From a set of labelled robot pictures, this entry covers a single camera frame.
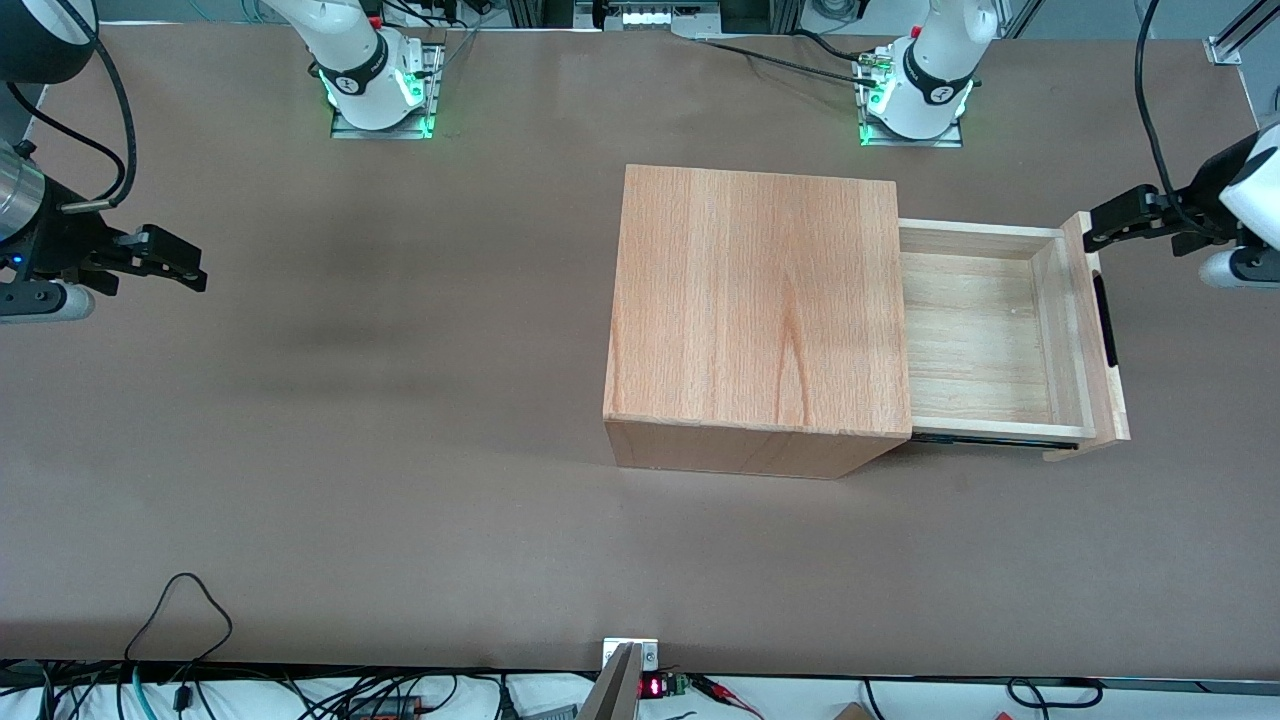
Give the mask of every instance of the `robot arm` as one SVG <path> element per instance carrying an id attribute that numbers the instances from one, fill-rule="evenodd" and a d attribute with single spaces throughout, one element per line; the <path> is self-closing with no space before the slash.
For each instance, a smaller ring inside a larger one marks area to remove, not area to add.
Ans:
<path id="1" fill-rule="evenodd" d="M 74 77 L 97 46 L 96 32 L 91 0 L 0 3 L 0 82 Z M 90 290 L 116 293 L 114 273 L 161 275 L 205 290 L 200 249 L 156 225 L 133 233 L 109 227 L 100 211 L 114 208 L 124 190 L 86 201 L 47 177 L 32 151 L 26 141 L 0 142 L 0 269 L 13 275 L 0 282 L 0 324 L 82 319 L 93 310 Z"/>
<path id="2" fill-rule="evenodd" d="M 919 33 L 877 51 L 888 69 L 870 73 L 881 91 L 873 94 L 868 113 L 906 138 L 942 135 L 964 111 L 973 72 L 998 27 L 992 0 L 931 0 Z"/>
<path id="3" fill-rule="evenodd" d="M 413 90 L 422 42 L 374 29 L 355 0 L 265 0 L 298 31 L 316 59 L 329 101 L 360 129 L 384 129 L 425 102 Z"/>
<path id="4" fill-rule="evenodd" d="M 1235 243 L 1210 256 L 1201 279 L 1213 287 L 1280 290 L 1280 123 L 1210 158 L 1176 192 L 1188 225 L 1170 197 L 1140 184 L 1092 211 L 1084 249 L 1096 252 L 1135 237 L 1172 236 L 1175 256 Z"/>

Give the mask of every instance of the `black wire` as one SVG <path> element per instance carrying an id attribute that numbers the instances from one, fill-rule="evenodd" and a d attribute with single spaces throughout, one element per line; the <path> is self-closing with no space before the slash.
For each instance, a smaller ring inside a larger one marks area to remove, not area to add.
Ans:
<path id="1" fill-rule="evenodd" d="M 120 105 L 120 119 L 124 120 L 124 156 L 128 160 L 124 170 L 124 179 L 120 182 L 120 190 L 114 197 L 109 199 L 108 202 L 111 208 L 118 206 L 124 202 L 124 199 L 129 196 L 129 191 L 133 190 L 133 178 L 138 172 L 138 138 L 133 129 L 133 110 L 129 109 L 129 99 L 124 94 L 124 83 L 120 81 L 120 72 L 115 69 L 115 63 L 111 60 L 111 55 L 106 51 L 106 46 L 102 45 L 102 40 L 93 32 L 93 28 L 84 20 L 70 0 L 56 0 L 58 5 L 70 15 L 76 26 L 79 27 L 84 37 L 93 44 L 93 50 L 97 56 L 102 59 L 102 67 L 106 68 L 106 76 L 111 79 L 111 87 L 115 88 L 115 100 Z"/>
<path id="2" fill-rule="evenodd" d="M 291 678 L 288 673 L 283 674 L 284 679 L 276 680 L 276 684 L 284 685 L 284 688 L 292 691 L 293 694 L 298 696 L 298 700 L 302 701 L 302 707 L 306 707 L 310 711 L 311 717 L 316 717 L 315 711 L 319 708 L 319 706 L 311 702 L 311 698 L 308 698 L 306 693 L 302 692 L 302 688 L 300 688 L 298 684 L 293 682 L 293 678 Z"/>
<path id="3" fill-rule="evenodd" d="M 381 708 L 383 703 L 385 703 L 388 700 L 390 700 L 392 694 L 396 693 L 399 689 L 401 683 L 403 683 L 404 680 L 406 680 L 404 678 L 402 678 L 399 680 L 389 680 L 389 684 L 385 688 L 383 688 L 383 689 L 380 689 L 380 691 L 378 691 L 378 692 L 375 692 L 375 693 L 372 693 L 372 694 L 370 694 L 367 697 L 356 698 L 360 702 L 358 702 L 358 705 L 356 705 L 356 707 L 353 710 L 356 712 L 360 712 L 361 708 L 367 707 L 369 708 L 369 716 L 370 717 L 376 716 L 378 715 L 378 710 Z"/>
<path id="4" fill-rule="evenodd" d="M 498 708 L 493 711 L 493 720 L 498 720 L 498 716 L 502 715 L 503 691 L 507 689 L 506 675 L 503 675 L 503 680 L 497 680 L 486 675 L 467 675 L 467 678 L 471 678 L 472 680 L 489 680 L 490 683 L 498 685 Z"/>
<path id="5" fill-rule="evenodd" d="M 449 691 L 449 694 L 444 696 L 444 700 L 435 703 L 435 707 L 428 710 L 426 712 L 435 712 L 436 710 L 444 707 L 445 705 L 449 703 L 451 700 L 453 700 L 453 696 L 457 694 L 457 692 L 458 692 L 458 676 L 453 675 L 453 688 Z"/>
<path id="6" fill-rule="evenodd" d="M 872 50 L 863 50 L 861 53 L 844 53 L 844 51 L 836 50 L 829 42 L 827 42 L 827 40 L 824 37 L 822 37 L 817 32 L 810 32 L 810 31 L 808 31 L 808 29 L 805 29 L 803 27 L 795 28 L 794 31 L 791 31 L 791 35 L 795 35 L 795 36 L 799 36 L 799 37 L 808 37 L 809 40 L 817 42 L 818 46 L 822 47 L 823 50 L 826 50 L 827 53 L 829 53 L 829 54 L 840 58 L 841 60 L 849 60 L 850 63 L 856 63 L 858 58 L 860 58 L 861 55 L 867 55 L 868 53 L 874 53 L 876 51 L 874 49 L 872 49 Z"/>
<path id="7" fill-rule="evenodd" d="M 879 705 L 876 705 L 876 692 L 872 691 L 872 679 L 863 678 L 863 687 L 867 688 L 867 703 L 872 706 L 872 715 L 876 720 L 884 720 L 884 715 L 879 711 Z"/>
<path id="8" fill-rule="evenodd" d="M 101 664 L 100 662 L 100 664 L 90 665 L 90 667 L 95 667 L 95 669 L 93 670 L 86 670 L 84 673 L 77 673 L 77 674 L 73 674 L 73 675 L 59 675 L 58 678 L 55 678 L 55 683 L 61 682 L 61 680 L 67 680 L 67 679 L 72 679 L 72 678 L 88 676 L 88 675 L 92 675 L 93 673 L 96 673 L 97 670 L 104 670 L 104 669 L 110 667 L 113 665 L 115 665 L 115 662 L 106 662 L 106 664 Z M 13 673 L 13 674 L 14 675 L 29 675 L 29 673 Z M 45 680 L 44 680 L 44 678 L 41 678 L 41 679 L 38 679 L 38 680 L 36 680 L 36 682 L 33 682 L 31 684 L 13 685 L 13 687 L 5 688 L 3 692 L 0 692 L 0 697 L 6 697 L 6 696 L 17 694 L 17 693 L 24 693 L 27 691 L 36 689 L 36 688 L 38 688 L 38 687 L 41 687 L 44 684 L 45 684 Z"/>
<path id="9" fill-rule="evenodd" d="M 120 688 L 124 685 L 124 665 L 120 665 L 120 673 L 115 676 L 115 714 L 119 720 L 124 720 L 124 701 L 120 696 Z"/>
<path id="10" fill-rule="evenodd" d="M 200 696 L 200 705 L 205 707 L 205 715 L 209 716 L 209 720 L 218 720 L 218 716 L 214 715 L 214 708 L 209 707 L 209 700 L 205 697 L 205 688 L 200 687 L 200 678 L 192 680 L 192 684 L 196 685 L 196 694 Z"/>
<path id="11" fill-rule="evenodd" d="M 343 691 L 338 691 L 338 692 L 333 693 L 332 696 L 326 697 L 324 700 L 320 700 L 319 702 L 315 703 L 315 707 L 319 708 L 320 711 L 323 711 L 326 715 L 337 716 L 338 707 L 343 706 L 344 703 L 349 705 L 349 698 L 352 696 L 358 694 L 361 692 L 365 692 L 366 689 L 370 689 L 372 687 L 376 687 L 378 683 L 380 683 L 380 682 L 381 682 L 381 678 L 378 678 L 376 675 L 372 676 L 372 678 L 369 676 L 369 675 L 361 676 L 358 680 L 356 680 L 356 683 L 352 687 L 349 687 L 347 689 L 343 689 Z M 315 710 L 308 708 L 302 715 L 298 715 L 297 720 L 306 720 L 306 717 L 308 717 L 308 716 L 310 717 L 315 717 L 316 720 L 323 720 L 323 717 L 324 717 L 324 715 L 316 716 L 315 715 Z"/>
<path id="12" fill-rule="evenodd" d="M 404 691 L 403 693 L 401 693 L 401 703 L 399 703 L 399 708 L 398 708 L 399 710 L 399 717 L 404 716 L 404 703 L 407 703 L 410 701 L 410 698 L 413 697 L 413 691 L 417 689 L 417 685 L 421 682 L 422 682 L 422 675 L 419 675 L 417 679 L 413 680 L 413 684 L 411 684 L 407 691 Z"/>
<path id="13" fill-rule="evenodd" d="M 782 65 L 783 68 L 791 68 L 792 70 L 799 70 L 801 73 L 809 73 L 814 76 L 820 76 L 826 78 L 838 79 L 842 82 L 850 82 L 854 85 L 865 85 L 873 87 L 876 81 L 870 78 L 856 78 L 854 76 L 842 76 L 840 73 L 833 73 L 829 70 L 820 70 L 818 68 L 810 68 L 809 65 L 801 65 L 800 63 L 792 63 L 791 60 L 782 60 L 780 58 L 771 58 L 769 55 L 763 55 L 755 50 L 748 50 L 745 47 L 733 47 L 732 45 L 721 45 L 719 42 L 712 42 L 710 40 L 695 40 L 699 45 L 707 45 L 710 47 L 718 47 L 721 50 L 728 50 L 730 53 L 737 53 L 739 55 L 746 55 L 748 58 L 755 58 L 756 60 L 764 60 L 765 63 L 773 63 L 774 65 Z"/>
<path id="14" fill-rule="evenodd" d="M 45 689 L 40 692 L 40 720 L 54 720 L 54 712 L 58 711 L 58 706 L 54 702 L 54 679 L 49 676 L 49 669 L 45 664 L 40 664 L 40 671 L 45 675 Z"/>
<path id="15" fill-rule="evenodd" d="M 115 192 L 116 190 L 119 190 L 120 183 L 124 182 L 124 160 L 120 160 L 120 156 L 116 155 L 114 150 L 111 150 L 110 147 L 108 147 L 108 146 L 102 145 L 101 142 L 93 140 L 92 137 L 82 135 L 82 133 L 79 133 L 79 132 L 77 132 L 77 131 L 74 131 L 74 129 L 64 126 L 63 123 L 58 122 L 55 118 L 51 118 L 51 117 L 46 115 L 40 108 L 37 108 L 35 104 L 32 104 L 29 100 L 27 100 L 27 96 L 24 96 L 22 94 L 22 91 L 18 90 L 17 85 L 14 85 L 12 82 L 6 82 L 5 86 L 9 88 L 9 95 L 13 95 L 13 99 L 18 102 L 18 105 L 22 105 L 22 109 L 26 110 L 27 113 L 29 113 L 31 117 L 36 118 L 37 120 L 45 123 L 46 126 L 49 126 L 49 127 L 51 127 L 54 129 L 56 129 L 58 132 L 65 135 L 67 137 L 69 137 L 69 138 L 72 138 L 72 140 L 74 140 L 77 142 L 81 142 L 83 145 L 87 145 L 88 147 L 92 147 L 93 150 L 97 150 L 102 155 L 106 155 L 106 159 L 110 160 L 115 165 L 115 181 L 111 183 L 111 187 L 106 188 L 105 192 L 102 192 L 101 195 L 99 195 L 93 200 L 104 200 L 109 195 L 111 195 L 113 192 Z"/>
<path id="16" fill-rule="evenodd" d="M 408 8 L 408 5 L 406 5 L 403 3 L 398 3 L 397 0 L 383 0 L 383 3 L 387 4 L 387 5 L 390 5 L 392 8 L 396 8 L 397 10 L 404 13 L 406 15 L 412 15 L 412 17 L 415 17 L 415 18 L 417 18 L 417 19 L 428 23 L 428 24 L 430 24 L 430 23 L 442 23 L 443 22 L 443 23 L 449 23 L 451 26 L 457 26 L 457 27 L 463 27 L 463 28 L 470 27 L 470 26 L 467 26 L 467 23 L 465 23 L 465 22 L 462 22 L 462 20 L 460 20 L 457 18 L 436 18 L 435 15 L 424 15 L 422 13 L 419 13 L 416 10 L 411 10 Z"/>
<path id="17" fill-rule="evenodd" d="M 129 644 L 124 646 L 124 660 L 125 661 L 128 661 L 128 662 L 133 661 L 133 659 L 129 656 L 129 651 L 133 650 L 133 644 L 136 642 L 138 642 L 138 639 L 143 635 L 143 633 L 146 633 L 147 629 L 151 626 L 151 623 L 155 621 L 156 615 L 160 614 L 160 607 L 164 605 L 164 598 L 169 594 L 169 588 L 172 588 L 173 584 L 175 582 L 178 582 L 179 579 L 182 579 L 182 578 L 191 578 L 192 580 L 195 580 L 196 584 L 200 585 L 200 592 L 205 593 L 205 600 L 209 601 L 209 605 L 211 605 L 214 607 L 214 610 L 216 610 L 218 614 L 221 615 L 223 620 L 227 623 L 227 633 L 223 634 L 223 638 L 220 641 L 218 641 L 216 643 L 214 643 L 212 647 L 210 647 L 205 652 L 201 652 L 200 655 L 197 655 L 196 657 L 193 657 L 188 665 L 195 665 L 196 662 L 200 662 L 201 660 L 209 657 L 210 653 L 212 653 L 215 650 L 223 647 L 223 643 L 225 643 L 227 641 L 230 639 L 232 633 L 236 630 L 236 624 L 232 623 L 232 616 L 227 614 L 227 610 L 224 610 L 223 606 L 218 605 L 218 601 L 214 600 L 214 596 L 209 592 L 209 588 L 205 587 L 205 580 L 201 580 L 200 575 L 197 575 L 195 573 L 178 573 L 177 575 L 169 578 L 169 582 L 165 583 L 164 589 L 160 591 L 160 598 L 156 600 L 155 609 L 151 610 L 151 616 L 147 618 L 147 621 L 143 623 L 141 628 L 138 628 L 137 633 L 133 633 L 133 637 L 129 639 Z"/>
<path id="18" fill-rule="evenodd" d="M 1151 19 L 1156 17 L 1156 8 L 1158 5 L 1160 0 L 1151 0 L 1151 4 L 1147 5 L 1147 13 L 1142 18 L 1142 27 L 1138 28 L 1138 45 L 1134 47 L 1133 54 L 1133 92 L 1134 99 L 1138 101 L 1138 115 L 1142 118 L 1142 129 L 1147 132 L 1147 142 L 1151 145 L 1151 156 L 1156 163 L 1156 172 L 1160 174 L 1160 184 L 1164 186 L 1165 195 L 1169 196 L 1169 202 L 1172 205 L 1174 211 L 1178 213 L 1178 218 L 1199 234 L 1212 236 L 1213 233 L 1208 228 L 1192 220 L 1187 215 L 1187 210 L 1183 209 L 1183 201 L 1178 196 L 1172 181 L 1169 179 L 1169 167 L 1165 165 L 1165 154 L 1160 150 L 1160 137 L 1156 136 L 1156 126 L 1151 122 L 1151 110 L 1147 108 L 1147 91 L 1143 88 L 1142 68 L 1147 53 L 1147 36 L 1151 33 Z"/>
<path id="19" fill-rule="evenodd" d="M 1010 678 L 1009 682 L 1005 683 L 1005 692 L 1009 693 L 1009 700 L 1029 710 L 1039 710 L 1043 719 L 1048 720 L 1050 708 L 1084 710 L 1102 702 L 1102 683 L 1098 683 L 1096 680 L 1087 680 L 1087 683 L 1093 689 L 1094 694 L 1089 700 L 1084 700 L 1080 702 L 1047 702 L 1044 700 L 1044 696 L 1039 692 L 1039 688 L 1036 687 L 1036 683 L 1032 683 L 1027 678 Z M 1014 691 L 1015 687 L 1024 687 L 1030 689 L 1036 700 L 1034 701 L 1023 700 Z"/>
<path id="20" fill-rule="evenodd" d="M 90 693 L 93 692 L 93 688 L 97 685 L 97 679 L 100 675 L 101 673 L 93 674 L 93 679 L 90 680 L 88 687 L 84 688 L 84 694 L 82 694 L 79 700 L 76 700 L 76 693 L 72 693 L 72 700 L 76 701 L 76 703 L 72 705 L 72 711 L 69 715 L 67 715 L 67 720 L 76 720 L 77 717 L 79 717 L 81 706 L 84 705 L 84 701 L 88 700 Z"/>

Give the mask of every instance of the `table surface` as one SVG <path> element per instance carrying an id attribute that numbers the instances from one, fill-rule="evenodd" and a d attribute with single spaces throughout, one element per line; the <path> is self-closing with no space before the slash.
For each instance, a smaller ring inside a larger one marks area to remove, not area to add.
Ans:
<path id="1" fill-rule="evenodd" d="M 1057 227 L 1155 179 L 1129 44 L 992 45 L 965 147 L 923 150 L 859 147 L 837 83 L 662 33 L 484 33 L 417 143 L 330 141 L 288 28 L 105 37 L 141 146 L 110 219 L 204 247 L 210 288 L 127 278 L 0 333 L 0 655 L 118 657 L 193 570 L 236 619 L 223 660 L 590 667 L 640 634 L 724 673 L 1280 679 L 1276 297 L 1162 241 L 1102 258 L 1119 447 L 909 445 L 822 482 L 620 470 L 600 421 L 627 163 Z M 1180 181 L 1254 127 L 1199 44 L 1152 42 L 1147 77 Z M 46 109 L 119 142 L 96 63 Z M 140 655 L 219 634 L 186 587 Z"/>

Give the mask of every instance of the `wooden cabinet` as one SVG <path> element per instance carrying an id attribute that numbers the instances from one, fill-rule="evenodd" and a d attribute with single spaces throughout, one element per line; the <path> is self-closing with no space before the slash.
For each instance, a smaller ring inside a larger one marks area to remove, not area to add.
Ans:
<path id="1" fill-rule="evenodd" d="M 1128 438 L 1062 228 L 905 220 L 892 182 L 627 168 L 604 421 L 620 465 L 837 478 L 910 438 Z"/>

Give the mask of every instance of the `metal bracket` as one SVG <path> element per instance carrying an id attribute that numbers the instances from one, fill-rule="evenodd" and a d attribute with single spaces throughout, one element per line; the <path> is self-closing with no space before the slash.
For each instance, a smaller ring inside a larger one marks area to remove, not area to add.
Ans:
<path id="1" fill-rule="evenodd" d="M 1222 32 L 1204 41 L 1204 54 L 1215 65 L 1239 65 L 1240 49 L 1280 17 L 1280 0 L 1253 0 Z"/>
<path id="2" fill-rule="evenodd" d="M 1215 65 L 1239 65 L 1240 51 L 1229 50 L 1224 53 L 1219 40 L 1220 38 L 1216 35 L 1211 35 L 1208 36 L 1208 40 L 1204 41 L 1204 55 L 1208 58 L 1208 61 Z"/>
<path id="3" fill-rule="evenodd" d="M 650 643 L 653 650 L 645 650 Z M 635 720 L 641 665 L 649 657 L 658 662 L 658 641 L 605 638 L 604 646 L 609 660 L 582 702 L 577 720 Z"/>
<path id="4" fill-rule="evenodd" d="M 609 664 L 609 659 L 613 657 L 618 646 L 623 643 L 635 643 L 640 648 L 641 670 L 653 673 L 658 669 L 658 641 L 653 638 L 604 638 L 604 647 L 600 653 L 602 667 Z"/>

